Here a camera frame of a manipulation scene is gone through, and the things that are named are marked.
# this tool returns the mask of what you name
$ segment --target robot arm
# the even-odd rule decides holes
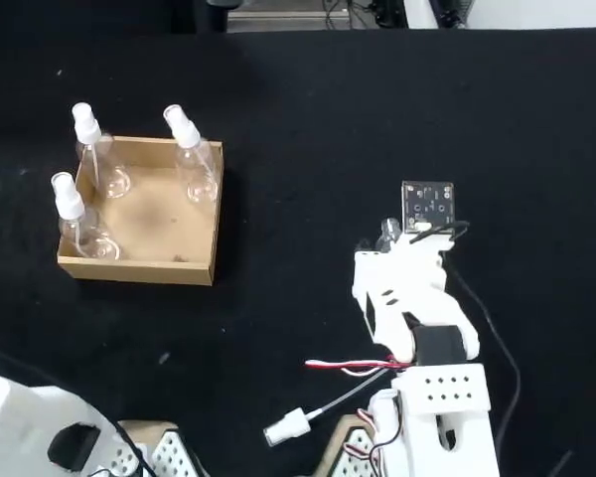
[[[377,250],[356,252],[353,295],[372,340],[414,363],[374,395],[370,412],[381,475],[498,477],[477,331],[445,291],[447,235],[421,234],[454,224],[451,184],[404,183],[402,233],[382,224]]]
[[[456,326],[466,358],[477,358],[477,331],[457,300],[444,291],[440,252],[453,242],[447,236],[431,236],[411,244],[412,237],[402,234],[388,252],[356,252],[353,295],[373,342],[389,348],[398,361],[411,363],[416,351],[411,328]]]

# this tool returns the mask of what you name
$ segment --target black cable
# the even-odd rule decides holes
[[[454,241],[454,240],[458,239],[460,236],[462,236],[463,234],[465,234],[466,231],[468,230],[469,226],[470,226],[470,223],[466,222],[466,221],[449,222],[448,224],[444,224],[442,226],[436,226],[431,229],[428,229],[427,231],[420,232],[415,237],[413,237],[409,243],[411,243],[411,244],[417,243],[417,242],[424,240],[430,236],[436,236],[437,234],[440,234],[444,231],[450,231],[451,229],[453,230],[453,236],[451,237],[451,240]]]
[[[94,405],[88,403],[83,397],[81,397],[78,393],[76,393],[75,391],[73,391],[71,389],[71,387],[69,387],[66,384],[62,383],[62,381],[60,381],[57,378],[49,375],[45,371],[43,371],[43,370],[41,370],[39,368],[36,368],[35,366],[31,366],[31,365],[28,365],[26,363],[23,363],[22,361],[19,361],[19,360],[15,359],[15,358],[12,358],[9,355],[5,355],[4,353],[0,353],[0,360],[5,361],[5,362],[9,363],[10,365],[13,365],[13,366],[15,366],[17,368],[20,368],[21,370],[25,371],[26,373],[30,373],[30,374],[32,374],[34,376],[37,376],[39,379],[41,379],[43,381],[46,381],[46,382],[48,382],[48,383],[50,383],[50,384],[52,384],[54,386],[57,386],[58,388],[60,388],[60,389],[62,389],[64,391],[67,391],[69,393],[73,393],[78,398],[81,398],[84,402],[86,402],[86,404],[90,405],[90,407],[96,409],[96,407]],[[119,425],[119,423],[116,420],[111,419],[110,417],[108,417],[107,415],[105,415],[103,412],[101,412],[99,409],[96,409],[96,410],[105,419],[107,419],[112,424],[112,426],[115,428],[115,430],[119,434],[119,437],[121,437],[121,440],[123,440],[126,444],[128,444],[128,447],[130,447],[130,450],[132,450],[132,453],[135,455],[135,457],[139,461],[139,464],[141,465],[141,467],[144,468],[144,470],[146,472],[148,472],[148,474],[150,475],[150,477],[157,477],[157,474],[152,469],[152,467],[150,467],[150,465],[148,465],[148,462],[146,462],[146,460],[143,458],[143,454],[137,448],[137,446],[135,445],[135,443],[132,441],[132,439],[128,435],[128,432],[126,432],[126,429],[124,429],[123,427],[121,427],[121,425]]]
[[[112,475],[112,472],[110,472],[109,469],[99,469],[99,470],[93,472],[92,474],[89,474],[88,477],[94,477],[95,475],[102,474],[103,472],[108,472],[108,477],[110,477]]]
[[[444,258],[444,262],[446,263],[446,269],[448,269],[451,272],[453,277],[457,280],[457,282],[464,289],[464,291],[466,291],[466,293],[470,296],[470,298],[477,304],[477,306],[479,306],[479,309],[481,310],[482,314],[484,315],[484,319],[486,320],[486,322],[488,323],[488,326],[490,327],[490,331],[492,332],[493,336],[495,337],[495,340],[497,340],[499,347],[501,348],[502,352],[506,356],[508,363],[510,364],[510,366],[513,369],[513,372],[515,373],[515,391],[513,393],[512,399],[510,400],[510,403],[508,404],[508,407],[506,408],[506,411],[504,412],[504,415],[503,415],[501,422],[499,424],[499,428],[497,429],[497,433],[495,435],[495,450],[497,451],[497,461],[501,462],[501,452],[502,452],[502,449],[504,446],[504,438],[506,437],[506,431],[508,430],[508,425],[510,424],[510,420],[513,416],[513,413],[515,412],[515,408],[517,407],[517,404],[519,403],[519,398],[521,397],[521,388],[522,388],[521,370],[519,369],[519,365],[517,364],[515,357],[510,352],[510,350],[508,349],[508,346],[506,346],[506,343],[504,342],[503,338],[497,331],[497,328],[495,327],[495,323],[493,323],[493,320],[491,318],[490,311],[488,311],[488,308],[486,307],[486,305],[484,304],[482,299],[479,298],[479,296],[477,296],[475,291],[470,286],[468,286],[468,283],[466,283],[466,280],[461,276],[459,271],[457,271],[457,268],[448,259],[447,254],[442,253],[442,256]]]
[[[377,452],[378,450],[380,450],[382,447],[386,447],[387,445],[393,444],[394,441],[397,440],[397,438],[401,434],[402,429],[404,428],[404,413],[402,412],[402,409],[401,409],[400,400],[401,400],[401,396],[399,395],[399,392],[397,392],[397,396],[395,397],[395,407],[397,408],[397,432],[391,439],[387,440],[386,442],[380,442],[379,444],[374,445],[372,447],[371,451],[369,452],[369,464],[371,465],[371,470],[372,470],[373,474],[375,475],[375,477],[380,476],[381,473],[375,467],[375,463],[373,462],[373,454],[375,452]]]
[[[352,15],[355,15],[356,18],[358,20],[360,20],[360,23],[362,23],[362,25],[365,27],[365,30],[368,30],[369,29],[369,25],[367,24],[367,22],[365,21],[365,19],[362,18],[360,16],[360,14],[358,13],[358,11],[356,10],[356,7],[358,6],[358,4],[357,3],[354,3],[353,0],[347,0],[347,4],[349,5],[349,13],[350,13],[350,16],[349,16],[349,25],[350,25],[351,29],[353,30],[353,28],[354,28],[354,22],[353,22],[353,19],[352,19],[351,16]]]
[[[552,470],[549,471],[549,474],[547,474],[547,477],[557,477],[558,474],[560,474],[560,471],[563,470],[563,467],[565,467],[565,465],[567,465],[567,462],[569,462],[569,459],[571,459],[573,455],[574,455],[574,452],[571,450],[568,450],[567,452],[565,452],[562,455],[562,457],[560,458],[560,460],[556,463],[554,468],[552,468]]]
[[[327,1],[333,2],[333,0],[322,0],[322,9],[325,11],[325,26],[327,27],[327,30],[337,30],[334,21],[331,19],[331,14],[342,0],[336,0],[329,8],[327,8]]]

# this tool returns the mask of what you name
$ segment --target white perforated panel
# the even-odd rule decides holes
[[[369,434],[362,428],[351,431],[346,442],[353,444],[358,449],[369,452],[373,442]],[[375,477],[367,460],[358,459],[342,450],[338,461],[334,464],[332,477]]]
[[[399,381],[411,415],[490,410],[486,375],[479,364],[412,367]]]
[[[179,434],[168,431],[152,454],[152,468],[158,477],[204,477],[195,470]]]

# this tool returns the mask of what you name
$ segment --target cardboard box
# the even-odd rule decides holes
[[[207,206],[188,201],[175,169],[174,140],[117,136],[114,147],[132,181],[127,195],[101,198],[81,169],[75,182],[84,201],[101,213],[122,257],[82,258],[62,238],[60,267],[73,278],[211,285],[221,210],[222,145],[212,143],[219,195]]]

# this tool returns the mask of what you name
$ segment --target wire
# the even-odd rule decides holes
[[[322,0],[322,9],[325,11],[325,26],[327,27],[327,30],[337,30],[334,21],[331,19],[331,14],[338,7],[341,0],[336,0],[329,8],[327,8],[327,1],[332,2],[333,0]]]
[[[349,11],[349,28],[351,30],[354,29],[354,20],[353,17],[355,16],[360,23],[363,24],[363,26],[365,27],[365,30],[369,29],[369,25],[367,25],[367,22],[365,21],[364,18],[362,18],[359,14],[358,11],[356,10],[356,7],[361,7],[360,4],[355,3],[354,0],[347,0],[347,10]]]
[[[393,368],[396,370],[401,370],[408,368],[410,363],[399,363],[383,360],[351,360],[342,362],[307,360],[305,361],[305,366],[307,366],[307,368],[316,370],[340,370],[348,368]]]
[[[376,453],[378,450],[382,449],[383,447],[386,447],[390,444],[393,444],[395,440],[397,440],[397,438],[399,437],[399,435],[401,434],[403,427],[404,427],[404,415],[401,409],[401,403],[400,403],[400,396],[399,396],[399,392],[397,392],[397,396],[395,397],[395,407],[397,407],[397,432],[395,433],[395,435],[385,441],[385,442],[380,442],[379,444],[375,444],[371,451],[369,452],[369,463],[371,464],[371,469],[373,471],[373,474],[375,474],[376,476],[381,476],[382,473],[381,471],[378,471],[377,468],[375,467],[375,463],[373,462],[373,454]]]
[[[367,24],[367,22],[365,21],[365,19],[360,16],[360,14],[358,13],[358,11],[356,10],[355,5],[356,4],[350,4],[350,6],[349,6],[349,12],[352,15],[354,15],[358,20],[360,20],[360,23],[362,23],[363,27],[365,27],[365,30],[368,30],[369,29],[369,25]],[[349,24],[351,25],[351,28],[353,29],[353,21],[351,21],[351,18],[350,18]]]
[[[89,474],[88,477],[94,477],[95,475],[99,475],[103,472],[108,472],[108,477],[110,477],[112,475],[112,472],[109,469],[99,469],[99,470],[93,472],[92,474]]]
[[[495,450],[497,451],[497,460],[501,462],[501,452],[504,446],[504,438],[506,437],[506,431],[508,430],[508,425],[510,424],[510,420],[515,412],[515,408],[519,403],[519,399],[521,397],[521,390],[522,390],[522,379],[521,379],[521,370],[519,369],[519,365],[515,360],[515,357],[506,346],[506,342],[503,340],[499,332],[497,331],[497,327],[492,320],[490,315],[490,311],[484,304],[483,300],[477,296],[477,293],[466,283],[466,280],[461,276],[457,268],[452,264],[452,261],[448,259],[446,253],[442,253],[444,261],[447,265],[447,269],[451,272],[453,277],[457,280],[460,286],[466,291],[466,293],[470,296],[470,298],[479,306],[482,314],[484,315],[484,319],[488,323],[490,327],[490,331],[493,334],[495,340],[499,344],[501,351],[504,353],[508,363],[510,364],[513,372],[515,374],[515,391],[513,392],[512,399],[510,400],[504,415],[502,416],[501,422],[499,424],[499,428],[497,429],[497,434],[495,435]]]
[[[353,376],[354,378],[365,378],[366,376],[374,375],[380,368],[371,368],[367,371],[350,371],[347,368],[341,368],[345,375]]]
[[[350,444],[349,442],[343,443],[342,448],[349,455],[352,455],[353,457],[356,457],[357,459],[360,459],[360,460],[368,460],[369,459],[369,454],[367,452],[364,452],[362,449],[355,447],[353,444]]]
[[[427,231],[420,232],[415,237],[413,237],[409,243],[411,243],[411,244],[417,243],[417,242],[424,240],[430,236],[436,236],[437,234],[440,234],[444,231],[450,231],[451,229],[453,230],[453,236],[451,237],[451,240],[454,241],[454,240],[458,239],[460,236],[462,236],[463,234],[465,234],[466,231],[468,230],[469,226],[470,226],[470,223],[466,222],[466,221],[449,222],[448,224],[444,224],[442,226],[436,226],[431,229],[428,229]],[[455,231],[457,229],[463,229],[463,230],[456,233]]]
[[[353,389],[347,391],[346,393],[344,393],[343,395],[341,395],[340,397],[335,398],[334,400],[332,400],[331,402],[329,402],[328,404],[323,405],[320,408],[320,413],[324,414],[325,412],[327,412],[328,410],[331,410],[333,407],[337,406],[338,404],[344,402],[345,400],[347,400],[348,398],[350,398],[351,396],[359,393],[361,390],[363,390],[364,388],[366,388],[368,385],[374,383],[375,381],[377,381],[379,378],[381,378],[382,376],[386,375],[388,372],[390,371],[389,368],[384,368],[382,370],[379,370],[377,373],[375,373],[373,376],[371,376],[370,378],[368,378],[365,381],[362,381],[359,385],[357,385],[356,387],[354,387]]]
[[[9,363],[10,365],[15,366],[17,368],[20,368],[21,370],[23,370],[23,371],[25,371],[27,373],[30,373],[30,374],[32,374],[34,376],[37,376],[39,379],[41,379],[43,381],[46,381],[46,382],[48,382],[48,383],[50,383],[50,384],[52,384],[54,386],[57,386],[58,388],[60,388],[60,389],[62,389],[64,391],[67,391],[69,393],[73,393],[78,398],[81,398],[87,405],[89,405],[93,409],[96,409],[96,407],[94,405],[88,403],[83,397],[81,397],[78,393],[76,393],[75,391],[73,391],[71,389],[71,387],[65,385],[64,383],[62,383],[62,381],[60,381],[57,378],[49,375],[45,371],[43,371],[43,370],[41,370],[39,368],[36,368],[35,366],[28,365],[28,364],[26,364],[26,363],[24,363],[24,362],[22,362],[20,360],[17,360],[15,358],[12,358],[9,355],[5,355],[4,353],[0,353],[0,360],[5,361],[5,362]],[[107,415],[105,415],[103,412],[101,412],[99,409],[96,409],[96,410],[106,420],[108,420],[112,424],[112,426],[117,431],[117,434],[119,434],[119,437],[121,437],[121,440],[123,440],[128,445],[128,447],[130,447],[130,450],[132,450],[132,453],[135,455],[135,457],[139,461],[139,464],[141,465],[141,467],[143,467],[144,470],[146,472],[148,472],[148,475],[150,475],[150,477],[157,477],[157,474],[152,469],[152,467],[150,467],[150,465],[148,465],[148,462],[146,462],[146,459],[143,458],[143,454],[137,448],[137,446],[135,445],[135,443],[132,441],[132,439],[128,435],[128,432],[126,432],[126,429],[124,429],[116,420],[111,419],[110,417],[108,417]]]
[[[554,468],[549,471],[547,477],[557,477],[558,474],[560,474],[560,471],[563,470],[563,467],[567,465],[567,462],[569,462],[569,459],[571,459],[573,455],[574,452],[572,450],[568,450],[567,452],[565,452],[560,458],[560,460],[556,463]]]

